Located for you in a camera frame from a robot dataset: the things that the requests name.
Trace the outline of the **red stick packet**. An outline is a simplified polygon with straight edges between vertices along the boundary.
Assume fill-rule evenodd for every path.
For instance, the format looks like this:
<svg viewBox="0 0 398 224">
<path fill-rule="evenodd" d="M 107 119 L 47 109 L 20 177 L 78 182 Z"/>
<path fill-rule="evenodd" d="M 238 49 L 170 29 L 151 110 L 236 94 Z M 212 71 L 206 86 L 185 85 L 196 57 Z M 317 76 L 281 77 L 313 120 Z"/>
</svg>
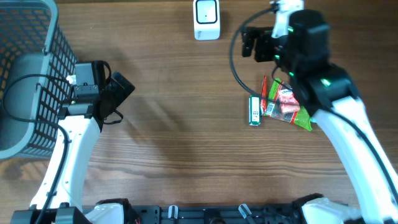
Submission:
<svg viewBox="0 0 398 224">
<path fill-rule="evenodd" d="M 267 109 L 267 75 L 264 75 L 263 81 L 262 81 L 262 91 L 261 91 L 261 111 L 262 115 L 266 115 L 266 109 Z"/>
</svg>

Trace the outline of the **green white small box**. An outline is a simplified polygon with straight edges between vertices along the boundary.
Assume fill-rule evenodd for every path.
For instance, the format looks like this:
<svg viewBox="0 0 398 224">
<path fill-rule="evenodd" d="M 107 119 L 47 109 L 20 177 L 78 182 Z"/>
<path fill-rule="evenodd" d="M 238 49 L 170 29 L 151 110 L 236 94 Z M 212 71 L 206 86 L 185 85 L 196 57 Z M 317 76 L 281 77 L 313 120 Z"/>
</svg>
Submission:
<svg viewBox="0 0 398 224">
<path fill-rule="evenodd" d="M 259 126 L 261 124 L 260 99 L 256 96 L 249 97 L 249 125 Z"/>
</svg>

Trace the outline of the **orange Kleenex tissue pack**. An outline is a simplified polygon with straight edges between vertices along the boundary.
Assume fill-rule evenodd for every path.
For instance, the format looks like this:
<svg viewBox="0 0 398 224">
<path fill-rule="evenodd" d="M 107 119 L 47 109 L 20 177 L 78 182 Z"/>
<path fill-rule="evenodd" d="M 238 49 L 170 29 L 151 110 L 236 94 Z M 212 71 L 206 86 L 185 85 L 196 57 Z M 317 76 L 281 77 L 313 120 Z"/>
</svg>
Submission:
<svg viewBox="0 0 398 224">
<path fill-rule="evenodd" d="M 283 89 L 278 91 L 280 108 L 283 114 L 294 113 L 300 110 L 300 105 L 294 97 L 292 90 Z"/>
</svg>

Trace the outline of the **green gummy candy bag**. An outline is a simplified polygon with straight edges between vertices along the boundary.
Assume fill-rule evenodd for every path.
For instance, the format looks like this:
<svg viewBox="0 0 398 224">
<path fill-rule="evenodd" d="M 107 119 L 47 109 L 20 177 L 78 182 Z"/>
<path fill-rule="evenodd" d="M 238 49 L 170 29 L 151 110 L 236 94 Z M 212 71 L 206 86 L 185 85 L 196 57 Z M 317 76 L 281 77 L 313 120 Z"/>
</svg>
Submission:
<svg viewBox="0 0 398 224">
<path fill-rule="evenodd" d="M 300 106 L 298 112 L 288 114 L 283 114 L 281 112 L 278 91 L 283 89 L 291 90 L 291 87 L 287 82 L 282 82 L 279 78 L 276 78 L 268 94 L 268 99 L 270 99 L 270 101 L 267 102 L 265 116 L 292 123 L 308 131 L 312 131 L 310 115 L 303 106 Z"/>
</svg>

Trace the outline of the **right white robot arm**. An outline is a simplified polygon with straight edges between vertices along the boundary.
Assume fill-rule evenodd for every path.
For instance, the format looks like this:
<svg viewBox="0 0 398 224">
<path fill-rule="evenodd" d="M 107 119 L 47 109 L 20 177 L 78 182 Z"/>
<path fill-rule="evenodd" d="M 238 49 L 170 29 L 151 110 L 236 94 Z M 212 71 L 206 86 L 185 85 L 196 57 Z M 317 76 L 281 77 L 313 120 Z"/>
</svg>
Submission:
<svg viewBox="0 0 398 224">
<path fill-rule="evenodd" d="M 270 8 L 273 27 L 251 27 L 244 21 L 236 31 L 242 54 L 258 62 L 274 61 L 289 76 L 292 91 L 335 148 L 354 187 L 359 206 L 332 202 L 311 194 L 292 204 L 295 223 L 396 223 L 397 173 L 379 143 L 348 72 L 331 63 L 330 26 L 311 9 Z"/>
</svg>

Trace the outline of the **white barcode scanner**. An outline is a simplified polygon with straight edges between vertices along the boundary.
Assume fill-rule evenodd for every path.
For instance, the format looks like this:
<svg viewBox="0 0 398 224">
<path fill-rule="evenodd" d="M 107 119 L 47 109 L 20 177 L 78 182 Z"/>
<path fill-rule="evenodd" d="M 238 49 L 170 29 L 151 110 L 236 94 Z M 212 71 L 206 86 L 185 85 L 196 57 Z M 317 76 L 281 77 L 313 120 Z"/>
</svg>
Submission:
<svg viewBox="0 0 398 224">
<path fill-rule="evenodd" d="M 219 0 L 193 1 L 193 26 L 196 40 L 216 40 L 221 33 Z"/>
</svg>

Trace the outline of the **grey plastic mesh basket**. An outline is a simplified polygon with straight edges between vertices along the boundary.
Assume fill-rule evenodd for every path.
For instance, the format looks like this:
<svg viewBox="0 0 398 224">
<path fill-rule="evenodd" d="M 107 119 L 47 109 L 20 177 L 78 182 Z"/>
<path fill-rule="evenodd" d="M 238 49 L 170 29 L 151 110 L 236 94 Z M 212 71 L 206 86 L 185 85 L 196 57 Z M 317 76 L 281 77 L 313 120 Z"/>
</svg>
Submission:
<svg viewBox="0 0 398 224">
<path fill-rule="evenodd" d="M 55 1 L 1 1 L 1 159 L 52 155 L 76 62 Z"/>
</svg>

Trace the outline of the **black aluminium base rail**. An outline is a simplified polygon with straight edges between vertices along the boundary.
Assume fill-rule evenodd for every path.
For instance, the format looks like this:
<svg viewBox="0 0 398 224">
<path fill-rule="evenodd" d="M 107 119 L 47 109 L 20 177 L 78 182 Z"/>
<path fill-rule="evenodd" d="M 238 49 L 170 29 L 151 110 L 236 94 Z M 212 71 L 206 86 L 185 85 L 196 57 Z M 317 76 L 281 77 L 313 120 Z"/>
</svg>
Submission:
<svg viewBox="0 0 398 224">
<path fill-rule="evenodd" d="M 314 221 L 304 218 L 297 200 L 292 203 L 249 206 L 246 204 L 219 207 L 179 207 L 171 205 L 131 205 L 128 200 L 111 199 L 99 201 L 92 209 L 85 208 L 79 223 L 362 223 L 356 216 L 342 213 L 335 217 L 324 214 Z"/>
</svg>

